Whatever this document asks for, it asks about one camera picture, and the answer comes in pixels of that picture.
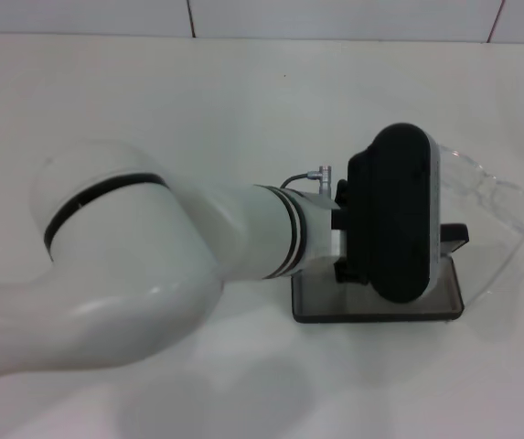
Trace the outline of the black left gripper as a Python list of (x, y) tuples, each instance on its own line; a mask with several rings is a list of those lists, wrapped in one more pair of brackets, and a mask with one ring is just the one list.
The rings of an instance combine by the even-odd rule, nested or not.
[(334, 264), (336, 281), (340, 284), (367, 284), (368, 275), (364, 269), (354, 267), (347, 260)]

